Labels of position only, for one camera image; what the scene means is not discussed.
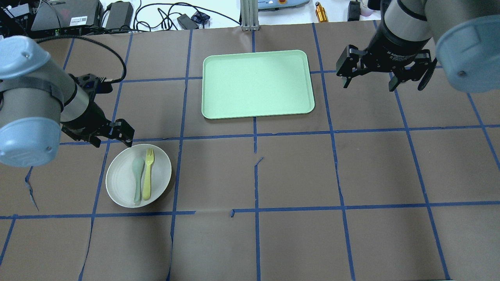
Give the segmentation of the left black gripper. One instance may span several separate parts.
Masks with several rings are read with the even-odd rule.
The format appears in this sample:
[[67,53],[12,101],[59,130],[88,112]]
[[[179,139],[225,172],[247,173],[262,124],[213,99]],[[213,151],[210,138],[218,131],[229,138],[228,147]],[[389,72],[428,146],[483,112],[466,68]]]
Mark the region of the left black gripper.
[[135,134],[134,128],[125,119],[117,119],[115,122],[108,120],[94,101],[89,102],[78,118],[61,124],[61,131],[68,137],[76,142],[88,142],[95,148],[101,146],[99,136],[118,140],[130,148]]

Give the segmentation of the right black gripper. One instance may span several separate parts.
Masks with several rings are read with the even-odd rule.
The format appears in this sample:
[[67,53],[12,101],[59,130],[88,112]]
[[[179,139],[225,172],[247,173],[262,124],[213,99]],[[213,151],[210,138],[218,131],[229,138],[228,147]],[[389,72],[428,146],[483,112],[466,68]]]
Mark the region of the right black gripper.
[[407,81],[419,81],[418,91],[425,89],[437,65],[430,50],[424,49],[428,41],[407,41],[376,33],[368,47],[360,50],[347,45],[336,62],[336,75],[346,89],[353,78],[371,72],[392,73],[389,91]]

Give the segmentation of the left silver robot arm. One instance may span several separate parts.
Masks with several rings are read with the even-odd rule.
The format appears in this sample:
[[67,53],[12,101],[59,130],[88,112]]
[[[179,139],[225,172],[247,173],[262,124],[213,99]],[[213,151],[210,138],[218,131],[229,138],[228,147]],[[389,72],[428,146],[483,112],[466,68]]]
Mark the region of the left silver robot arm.
[[10,167],[38,167],[58,153],[61,134],[100,147],[100,137],[132,146],[134,129],[124,119],[111,121],[95,103],[121,82],[93,74],[74,76],[40,46],[56,40],[25,36],[1,39],[0,161]]

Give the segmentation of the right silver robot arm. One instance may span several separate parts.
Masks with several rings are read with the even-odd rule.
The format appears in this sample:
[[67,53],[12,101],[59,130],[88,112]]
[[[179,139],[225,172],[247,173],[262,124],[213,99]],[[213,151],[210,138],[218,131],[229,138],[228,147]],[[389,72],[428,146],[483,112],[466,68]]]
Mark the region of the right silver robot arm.
[[392,73],[389,91],[407,81],[418,90],[437,64],[449,84],[470,94],[499,89],[498,0],[369,0],[381,21],[368,46],[349,44],[336,62],[347,88],[353,78]]

